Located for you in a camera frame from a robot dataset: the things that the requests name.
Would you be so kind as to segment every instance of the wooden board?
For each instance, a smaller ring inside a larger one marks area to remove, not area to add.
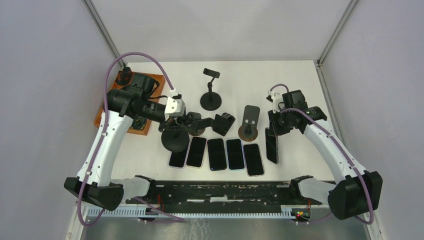
[[[159,82],[159,87],[151,95],[152,98],[158,97],[158,96],[160,96],[162,94],[162,89],[164,89],[164,85],[165,85],[165,78],[164,78],[163,75],[150,74],[150,73],[142,73],[142,72],[133,72],[133,76],[134,76],[134,74],[137,74],[137,73],[150,76],[150,77],[154,78],[156,81]],[[118,73],[118,75],[116,76],[115,81],[113,82],[113,85],[112,85],[112,87],[110,89],[121,89],[121,88],[124,87],[124,86],[118,85],[116,83],[116,79],[118,79],[120,77],[120,74],[121,73]],[[133,78],[131,77],[131,80],[129,81],[128,84],[131,84],[132,81],[133,81]],[[159,102],[159,98],[158,99],[151,99],[151,101],[154,101],[154,102],[157,103],[157,102]],[[103,113],[103,104],[100,107],[100,109],[98,110],[97,116],[95,117],[95,120],[94,120],[94,125],[96,127],[99,127],[100,126],[100,121],[102,119],[102,113]],[[133,129],[132,127],[130,127],[128,129],[127,133],[138,134],[138,135],[147,135],[148,132],[149,132],[149,128],[150,128],[150,124],[151,123],[152,123],[151,120],[147,120],[147,123],[146,123],[145,127],[143,129],[140,129],[140,130]]]

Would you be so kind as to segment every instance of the cable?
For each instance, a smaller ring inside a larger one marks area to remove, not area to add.
[[[148,202],[144,201],[143,199],[139,198],[139,197],[133,197],[132,199],[139,201],[140,203],[147,205],[149,208],[151,208],[152,211],[157,212],[158,214],[162,214],[165,215],[167,217],[172,218],[173,220],[167,220],[167,221],[148,221],[147,223],[151,223],[151,224],[165,224],[165,223],[182,223],[185,221],[184,218],[179,217],[179,216],[174,216],[171,215],[169,213],[166,213],[164,211],[161,211],[159,209],[157,209],[156,207],[152,206],[151,204],[149,204]]]
[[[292,222],[293,222],[293,223],[296,223],[296,225],[317,224],[317,223],[320,223],[320,222],[322,222],[322,221],[324,221],[324,220],[326,220],[326,219],[330,218],[331,216],[333,216],[333,213],[332,213],[332,212],[330,212],[328,215],[326,215],[326,216],[324,216],[324,217],[322,217],[322,218],[320,218],[320,219],[317,219],[317,220],[307,221],[307,222],[302,222],[302,221],[292,221]]]
[[[114,67],[114,65],[119,61],[119,60],[121,60],[121,59],[123,59],[123,58],[125,58],[125,57],[127,57],[127,56],[131,56],[131,55],[138,55],[138,56],[143,56],[143,57],[146,57],[146,58],[148,58],[148,59],[150,59],[152,62],[154,62],[158,67],[159,67],[159,69],[160,69],[160,71],[162,72],[162,74],[163,74],[163,76],[165,77],[165,80],[166,80],[166,82],[168,83],[168,85],[169,85],[169,88],[171,89],[171,90],[174,90],[174,87],[172,86],[172,84],[171,84],[171,81],[170,81],[170,79],[169,79],[169,77],[168,77],[168,75],[167,75],[167,73],[165,72],[165,70],[164,70],[164,68],[161,66],[161,64],[156,60],[156,59],[154,59],[153,57],[151,57],[150,55],[147,55],[147,54],[145,54],[145,53],[142,53],[142,52],[137,52],[137,51],[132,51],[132,52],[127,52],[127,53],[124,53],[124,54],[122,54],[122,55],[120,55],[120,56],[118,56],[110,65],[109,65],[109,67],[107,68],[107,71],[106,71],[106,78],[105,78],[105,81],[104,81],[104,93],[103,93],[103,105],[104,105],[104,124],[103,124],[103,129],[102,129],[102,131],[101,131],[101,135],[100,135],[100,138],[99,138],[99,140],[98,140],[98,142],[97,142],[97,145],[95,146],[95,149],[94,149],[94,152],[93,152],[93,154],[92,154],[92,156],[91,156],[91,159],[90,159],[90,161],[89,161],[89,163],[88,163],[88,167],[87,167],[87,173],[90,173],[91,172],[91,170],[92,170],[92,168],[93,168],[93,164],[94,164],[94,159],[96,159],[96,156],[97,156],[97,154],[99,153],[99,149],[100,149],[100,146],[102,145],[102,143],[103,143],[103,139],[105,138],[105,135],[107,134],[107,129],[108,129],[108,125],[109,125],[109,109],[108,109],[108,79],[109,79],[109,74],[111,73],[111,71],[112,71],[112,68]],[[88,174],[85,174],[85,177],[84,177],[84,180],[82,181],[82,184],[81,184],[81,188],[79,189],[79,193],[78,193],[78,201],[77,201],[77,204],[76,204],[76,213],[77,213],[77,215],[78,215],[78,219],[79,219],[79,222],[84,226],[84,227],[91,227],[91,226],[93,226],[94,224],[96,224],[97,223],[97,221],[99,220],[99,218],[100,218],[100,216],[103,214],[103,212],[105,211],[105,209],[102,209],[101,211],[100,211],[100,213],[98,214],[98,216],[96,217],[96,219],[92,222],[92,223],[86,223],[85,221],[84,221],[84,219],[83,219],[83,214],[81,213],[81,203],[82,203],[82,201],[83,201],[83,193],[84,193],[84,189],[85,189],[85,187],[86,187],[86,184],[87,184],[87,181],[88,181],[88,179],[89,179],[89,175]]]
[[[167,98],[167,95],[160,95],[160,96],[155,96],[155,97],[149,97],[148,99],[162,99],[162,98]]]
[[[271,87],[271,89],[270,89],[270,91],[272,91],[272,90],[274,90],[276,87],[285,87],[285,89],[287,90],[287,92],[289,92],[289,87],[286,85],[286,84],[282,84],[282,83],[279,83],[279,84],[277,84],[277,85],[274,85],[274,86],[272,86]]]
[[[347,162],[349,163],[349,165],[352,167],[353,171],[356,173],[356,175],[359,178],[360,184],[362,185],[363,191],[365,193],[366,203],[368,204],[369,221],[365,221],[358,216],[355,216],[355,218],[358,219],[359,221],[361,221],[364,224],[367,224],[367,225],[373,224],[373,222],[374,222],[374,210],[373,210],[373,203],[371,202],[370,193],[368,192],[368,188],[367,188],[367,185],[365,184],[364,178],[362,177],[359,170],[355,167],[354,162],[348,156],[347,152],[343,149],[343,147],[340,145],[340,143],[336,140],[336,138],[334,136],[331,135],[331,133],[329,131],[327,131],[324,127],[319,125],[316,121],[314,121],[310,116],[308,116],[306,113],[304,113],[300,109],[286,108],[286,109],[282,110],[280,113],[285,113],[285,112],[289,112],[289,111],[295,111],[295,112],[302,114],[306,119],[308,119],[308,121],[310,121],[315,126],[317,126],[321,131],[323,131],[327,135],[327,137],[329,137],[334,142],[334,144],[337,146],[338,150],[346,158]]]

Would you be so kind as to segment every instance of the black plastic housing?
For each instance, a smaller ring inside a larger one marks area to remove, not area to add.
[[[64,188],[78,198],[81,185],[78,177],[67,177]],[[109,186],[93,186],[86,184],[82,193],[82,200],[100,208],[113,211],[122,201],[124,188],[120,184],[110,183]]]
[[[362,175],[371,198],[372,209],[379,207],[383,179],[376,171],[364,171]],[[365,192],[359,178],[346,176],[329,192],[328,205],[334,216],[340,220],[358,216],[369,211]]]

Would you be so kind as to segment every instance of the black smartphone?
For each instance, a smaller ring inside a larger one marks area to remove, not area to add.
[[[269,128],[265,128],[266,158],[278,164],[278,137],[268,136]]]
[[[207,141],[207,153],[209,154],[209,167],[212,171],[227,169],[224,140],[222,138],[209,139]]]
[[[264,166],[262,165],[261,152],[259,145],[248,144],[243,146],[244,158],[246,159],[247,175],[264,175]]]
[[[226,141],[226,154],[228,157],[228,168],[240,170],[245,168],[243,146],[240,139],[229,139]]]
[[[187,146],[183,151],[171,153],[171,157],[169,158],[169,166],[182,169],[186,163],[188,150],[189,146]]]
[[[203,163],[203,155],[205,154],[206,138],[194,136],[191,139],[190,148],[188,149],[187,166],[200,168]]]

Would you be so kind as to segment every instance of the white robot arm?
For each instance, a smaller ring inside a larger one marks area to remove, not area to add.
[[[368,172],[356,161],[334,134],[327,116],[317,107],[308,107],[300,90],[282,95],[268,91],[273,109],[268,112],[270,136],[299,129],[319,151],[336,184],[312,176],[291,180],[291,188],[305,198],[328,205],[340,220],[377,209],[383,180],[378,172]]]

